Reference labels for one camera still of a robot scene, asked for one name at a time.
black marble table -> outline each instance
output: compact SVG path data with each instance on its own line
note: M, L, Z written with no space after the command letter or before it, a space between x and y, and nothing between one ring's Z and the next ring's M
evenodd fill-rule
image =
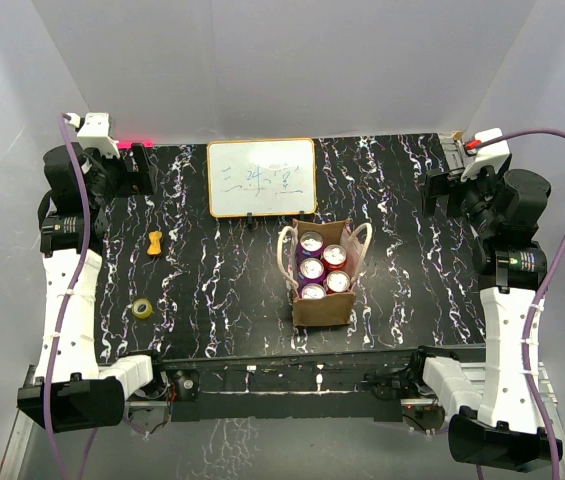
M164 359L411 348L484 341L471 271L471 233L461 221L420 213L417 184L446 164L435 134L317 139L313 220L371 222L366 274L348 326L298 329L276 264L291 218L217 220L209 213L206 145L150 149L158 191L107 210L96 301L99 361L155 348ZM147 256L148 233L163 255ZM135 318L147 298L154 313Z

white rope handle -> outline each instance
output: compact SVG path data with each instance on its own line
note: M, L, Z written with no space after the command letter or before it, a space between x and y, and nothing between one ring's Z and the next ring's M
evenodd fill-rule
M353 233L349 237L349 241L352 242L354 238L357 238L357 236L363 229L366 229L366 240L364 240L362 253L360 254L360 258L358 259L358 264L355 267L355 273L351 277L351 284L354 284L360 276L360 270L362 269L362 265L364 264L364 257L366 257L366 252L369 249L369 245L371 244L371 237L373 237L373 227L370 223L363 223L358 228L353 230Z
M280 273L284 275L284 278L291 282L291 285L293 285L293 288L297 291L299 287L298 282L293 280L293 277L289 275L288 269L284 268L284 265L282 264L282 249L284 245L284 239L289 234L289 232L294 237L297 237L297 231L293 227L284 227L280 232L280 235L278 236L278 268L280 269Z

gift bag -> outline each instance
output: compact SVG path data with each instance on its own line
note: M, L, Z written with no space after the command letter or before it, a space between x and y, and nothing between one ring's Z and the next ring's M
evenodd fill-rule
M350 229L351 220L331 223L310 223L293 220L292 227L284 227L278 237L278 268L291 289L293 300L293 324L299 327L325 327L332 325L347 325L355 303L355 293L351 290L360 277L364 268L364 257L369 249L373 229L370 223L364 223L353 232ZM358 235L366 230L364 244L358 240ZM322 236L324 245L341 245L346 250L347 262L343 270L351 278L351 288L344 293L331 293L320 299L300 298L297 281L296 249L299 239L306 232L317 232ZM282 255L284 239L291 235L291 253L289 264L285 268Z

whiteboard frame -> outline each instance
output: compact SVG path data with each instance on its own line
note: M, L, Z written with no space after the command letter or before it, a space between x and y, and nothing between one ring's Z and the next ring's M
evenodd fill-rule
M208 188L209 188L209 212L213 218L242 218L248 217L249 213L246 212L244 215L216 215L213 212L213 202L212 200L212 187L211 187L211 146L219 143L254 143L254 142L289 142L289 141L310 141L311 151L313 152L313 209L311 211L304 211L304 214L311 215L315 213L318 209L318 185L317 185L317 164L315 162L315 141L310 137L298 137L298 138L257 138L249 140L216 140L209 142L206 146L206 174L208 177ZM281 217L285 215L299 215L300 212L274 212L274 213L258 213L253 215L254 217Z

gray floor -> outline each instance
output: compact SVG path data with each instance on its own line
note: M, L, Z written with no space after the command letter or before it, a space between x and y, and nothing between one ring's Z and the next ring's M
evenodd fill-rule
M85 479L454 479L475 480L475 467L451 458L444 434L427 439L404 424L365 419L218 420L168 424L148 441L128 426L102 429ZM77 473L89 432L58 435ZM486 480L546 480L484 469ZM34 426L19 480L58 478L45 432Z

